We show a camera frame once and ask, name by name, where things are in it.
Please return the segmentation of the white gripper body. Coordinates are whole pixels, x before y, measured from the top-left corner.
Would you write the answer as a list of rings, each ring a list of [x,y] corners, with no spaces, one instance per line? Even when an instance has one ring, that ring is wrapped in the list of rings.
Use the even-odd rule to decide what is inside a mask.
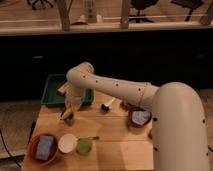
[[[85,95],[86,95],[85,89],[70,86],[66,90],[65,106],[67,108],[72,108],[73,111],[78,111],[81,105],[83,104]]]

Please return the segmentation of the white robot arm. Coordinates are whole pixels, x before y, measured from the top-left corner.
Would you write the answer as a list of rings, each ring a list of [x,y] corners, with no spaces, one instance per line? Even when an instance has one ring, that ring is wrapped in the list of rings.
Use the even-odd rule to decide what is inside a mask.
[[[98,76],[83,62],[66,74],[68,99],[82,102],[87,88],[124,100],[152,114],[154,171],[210,171],[205,111],[198,93],[185,83],[154,86]]]

